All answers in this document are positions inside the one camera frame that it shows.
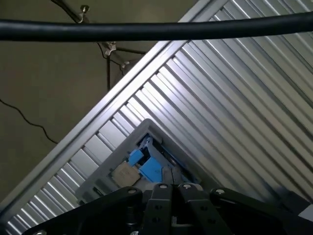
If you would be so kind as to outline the blue plastic part holder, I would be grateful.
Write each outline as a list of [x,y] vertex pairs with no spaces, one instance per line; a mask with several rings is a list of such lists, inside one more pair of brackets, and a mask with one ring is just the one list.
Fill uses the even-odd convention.
[[130,166],[137,166],[139,173],[148,181],[159,183],[162,181],[162,168],[172,166],[166,157],[171,155],[152,136],[145,136],[137,144],[128,158]]

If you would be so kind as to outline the beige square CPU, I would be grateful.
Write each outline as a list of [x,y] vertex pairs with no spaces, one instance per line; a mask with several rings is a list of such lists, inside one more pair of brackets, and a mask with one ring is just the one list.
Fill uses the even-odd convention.
[[123,162],[112,172],[112,178],[120,187],[126,187],[134,185],[140,179],[140,175],[127,162]]

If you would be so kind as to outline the grey parts rack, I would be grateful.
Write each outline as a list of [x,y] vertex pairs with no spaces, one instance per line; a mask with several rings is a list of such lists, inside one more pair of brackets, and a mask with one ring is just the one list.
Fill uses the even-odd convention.
[[[174,140],[162,131],[152,120],[144,120],[131,134],[108,156],[104,158],[101,165],[92,173],[76,190],[75,196],[79,205],[89,203],[99,197],[109,194],[121,187],[113,180],[112,172],[123,162],[128,163],[129,154],[137,148],[145,136],[152,136],[171,155],[166,157],[172,166],[168,166],[175,173],[180,173],[186,183],[199,184],[205,191],[216,187],[217,182],[209,176],[185,153]],[[137,166],[132,166],[139,173]],[[157,183],[146,180],[140,173],[140,179],[132,185],[142,191],[152,190]]]

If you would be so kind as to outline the metal rod with bolt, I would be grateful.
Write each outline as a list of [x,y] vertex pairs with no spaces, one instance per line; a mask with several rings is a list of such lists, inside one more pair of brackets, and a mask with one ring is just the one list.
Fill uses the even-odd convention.
[[80,13],[77,13],[67,2],[66,0],[50,0],[55,5],[60,7],[75,23],[82,24],[82,23],[89,23],[89,19],[87,18],[86,14],[89,12],[88,5],[81,5],[80,6]]

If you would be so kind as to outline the silver metal bracket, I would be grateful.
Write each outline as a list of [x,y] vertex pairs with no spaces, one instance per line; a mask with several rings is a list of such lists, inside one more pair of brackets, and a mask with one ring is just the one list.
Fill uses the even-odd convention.
[[105,48],[105,54],[110,56],[113,51],[116,51],[116,42],[102,42],[101,45]]

